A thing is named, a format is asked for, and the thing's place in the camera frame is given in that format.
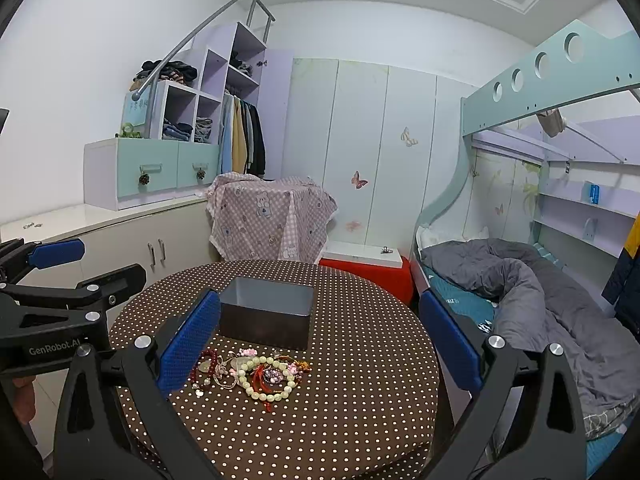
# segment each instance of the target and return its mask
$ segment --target hand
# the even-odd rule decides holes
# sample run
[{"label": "hand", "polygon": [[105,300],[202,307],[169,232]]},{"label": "hand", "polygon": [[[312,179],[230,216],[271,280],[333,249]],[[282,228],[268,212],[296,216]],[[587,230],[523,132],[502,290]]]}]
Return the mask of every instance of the hand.
[{"label": "hand", "polygon": [[28,424],[36,416],[36,394],[33,389],[33,377],[14,379],[14,413],[22,425]]}]

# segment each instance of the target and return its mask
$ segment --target red butterfly decal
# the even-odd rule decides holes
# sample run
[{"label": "red butterfly decal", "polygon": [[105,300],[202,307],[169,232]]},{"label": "red butterfly decal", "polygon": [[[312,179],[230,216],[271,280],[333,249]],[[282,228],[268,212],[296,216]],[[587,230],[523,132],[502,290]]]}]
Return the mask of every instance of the red butterfly decal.
[{"label": "red butterfly decal", "polygon": [[356,171],[351,179],[351,183],[355,184],[356,189],[360,189],[362,186],[366,186],[369,181],[368,180],[360,180],[360,173]]}]

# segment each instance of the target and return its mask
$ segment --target circular hole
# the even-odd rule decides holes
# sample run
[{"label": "circular hole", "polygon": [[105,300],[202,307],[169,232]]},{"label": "circular hole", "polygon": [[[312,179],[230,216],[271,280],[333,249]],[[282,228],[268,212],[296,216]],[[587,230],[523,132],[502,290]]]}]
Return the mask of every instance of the circular hole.
[{"label": "circular hole", "polygon": [[582,43],[582,38],[572,32],[567,35],[564,40],[564,53],[569,61],[572,63],[579,63],[582,61],[584,57],[584,44]]},{"label": "circular hole", "polygon": [[550,63],[549,63],[549,56],[546,54],[546,52],[540,52],[540,54],[536,56],[535,69],[536,69],[536,75],[540,79],[544,79],[546,76],[549,75]]},{"label": "circular hole", "polygon": [[498,102],[502,98],[502,83],[499,81],[494,85],[494,101]]},{"label": "circular hole", "polygon": [[524,85],[524,74],[522,70],[517,68],[513,71],[513,75],[511,75],[511,88],[513,88],[514,92],[519,92],[522,90],[522,85]]}]

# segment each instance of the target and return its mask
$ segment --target round table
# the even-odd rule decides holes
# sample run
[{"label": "round table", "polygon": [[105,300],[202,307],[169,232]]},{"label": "round table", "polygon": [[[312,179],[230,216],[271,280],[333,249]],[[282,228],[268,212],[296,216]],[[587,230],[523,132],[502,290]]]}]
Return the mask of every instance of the round table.
[{"label": "round table", "polygon": [[[258,355],[286,353],[309,362],[312,371],[271,413],[239,386],[224,390],[212,384],[198,398],[185,384],[169,396],[220,472],[233,480],[415,476],[433,437],[436,354],[417,317],[367,280],[271,260],[184,270],[151,285],[123,309],[111,329],[111,345],[123,348],[143,333],[155,333],[168,316],[184,313],[204,287],[221,292],[236,276],[312,286],[308,348],[267,348],[219,335],[208,348],[222,356],[247,347]],[[121,388],[119,394],[131,430],[152,447],[128,391]]]}]

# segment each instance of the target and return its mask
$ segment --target pile of clothes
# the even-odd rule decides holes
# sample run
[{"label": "pile of clothes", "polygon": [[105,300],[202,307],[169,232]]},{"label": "pile of clothes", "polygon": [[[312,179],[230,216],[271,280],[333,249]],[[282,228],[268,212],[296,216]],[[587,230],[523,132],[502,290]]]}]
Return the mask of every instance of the pile of clothes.
[{"label": "pile of clothes", "polygon": [[256,107],[225,91],[219,128],[218,174],[235,171],[263,176],[264,140]]},{"label": "pile of clothes", "polygon": [[162,125],[162,138],[165,140],[189,140],[191,139],[191,131],[193,127],[187,123],[173,124],[171,121],[164,119]]},{"label": "pile of clothes", "polygon": [[240,61],[238,59],[238,53],[235,50],[231,51],[231,59],[229,60],[229,65],[233,68],[237,68],[243,74],[251,77],[254,73],[254,67],[245,63],[244,61]]},{"label": "pile of clothes", "polygon": [[[161,60],[145,61],[142,64],[142,70],[133,78],[133,83],[129,91],[135,91],[142,86],[143,81],[151,74],[153,69],[158,66]],[[191,65],[187,65],[181,61],[170,61],[160,71],[160,80],[169,79],[182,85],[187,85],[198,77],[198,70]]]},{"label": "pile of clothes", "polygon": [[196,131],[193,134],[194,142],[208,142],[211,136],[211,125],[213,121],[208,117],[196,118]]}]

